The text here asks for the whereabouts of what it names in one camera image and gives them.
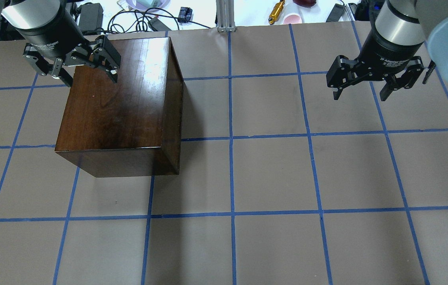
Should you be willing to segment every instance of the white table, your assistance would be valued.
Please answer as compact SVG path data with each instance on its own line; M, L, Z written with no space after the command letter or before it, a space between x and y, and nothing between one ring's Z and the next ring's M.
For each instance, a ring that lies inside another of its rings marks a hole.
M359 2L360 0L343 0L346 4L349 2ZM82 5L87 2L100 3L104 8L103 27L106 28L110 18L121 10L116 0L86 0L79 2ZM238 26L265 26L268 24L268 16L277 0L234 0L234 21ZM341 4L339 0L318 0L317 4L311 8L300 7L304 23L325 22L329 13L335 4ZM165 7L167 11L175 17L178 16L180 7L190 7L193 9L192 21L204 24L208 27L215 27L215 14L217 5L214 0L171 0ZM169 18L160 18L170 29L177 29L175 20ZM119 15L115 23L122 25L125 29L130 27L135 21L133 14ZM340 18L340 21L349 21L346 13ZM180 29L204 29L196 24L182 24Z

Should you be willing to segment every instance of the red object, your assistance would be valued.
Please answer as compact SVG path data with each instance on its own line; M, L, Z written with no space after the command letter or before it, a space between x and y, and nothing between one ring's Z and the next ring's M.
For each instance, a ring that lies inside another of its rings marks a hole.
M317 0L293 0L293 2L295 2L296 4L306 7L306 8L310 8L313 5L316 5Z

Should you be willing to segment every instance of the silver cylinder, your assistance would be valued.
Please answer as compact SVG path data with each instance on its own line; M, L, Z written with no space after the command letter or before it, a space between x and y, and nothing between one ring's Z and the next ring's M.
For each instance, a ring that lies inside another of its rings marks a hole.
M417 0L416 14L423 26L425 36L428 38L433 29L448 17L448 1Z
M409 3L414 5L410 0L397 1L403 3L400 9L410 15L405 17L399 17L398 13L401 13L396 7L392 6L392 2L387 0L383 5L381 12L376 20L376 29L378 33L391 43L402 46L413 46L422 43L425 40L425 35L419 23L408 21L408 18L414 18L412 11L414 6L409 8Z
M60 5L60 0L25 0L4 8L2 15L13 27L35 29L52 21Z

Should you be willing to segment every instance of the cable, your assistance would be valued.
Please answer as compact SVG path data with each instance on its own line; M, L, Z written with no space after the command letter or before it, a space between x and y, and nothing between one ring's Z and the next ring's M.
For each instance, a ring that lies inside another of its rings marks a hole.
M144 15L144 14L147 14L148 11L150 11L150 10L160 10L160 11L164 11L164 12L168 13L168 14L171 16L171 18L173 18L173 20L175 20L177 29L180 30L180 25L178 24L178 20L177 20L178 18L176 18L175 16L173 16L173 14L171 14L169 11L167 11L167 10L165 10L165 9L162 9L162 8L148 8L148 9L146 9L142 14L143 14L143 15Z
M160 11L164 11L166 12L168 15L161 15L161 14L157 14L157 13L150 13L150 10L160 10ZM132 24L132 26L128 29L125 29L122 25L119 24L115 24L115 19L117 18L117 16L121 15L121 14L127 14L127 13L134 13L135 15L135 22ZM116 13L115 15L113 15L111 17L111 19L108 22L108 27L107 30L103 30L102 32L111 32L112 34L125 34L125 33L130 33L130 32L144 32L144 31L149 31L148 30L148 21L153 19L153 17L150 16L157 16L157 17L165 17L165 18L172 18L173 20L175 20L175 24L178 30L180 30L180 25L178 24L178 17L175 17L173 14L171 14L169 11L166 11L165 9L161 9L161 8L148 8L145 11L139 11L137 9L131 10L131 11L125 11L125 10L121 10L118 13ZM196 25L200 25L201 27L205 27L207 29L211 29L211 27L208 27L206 25L197 23L197 22L193 22L193 21L188 21L189 23L192 24L196 24Z

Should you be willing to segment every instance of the dark brown wooden box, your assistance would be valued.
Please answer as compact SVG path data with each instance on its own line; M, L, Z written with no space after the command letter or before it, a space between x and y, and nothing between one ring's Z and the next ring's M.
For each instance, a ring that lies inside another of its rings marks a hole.
M178 174L183 78L171 40L112 43L118 83L76 68L55 152L95 177Z

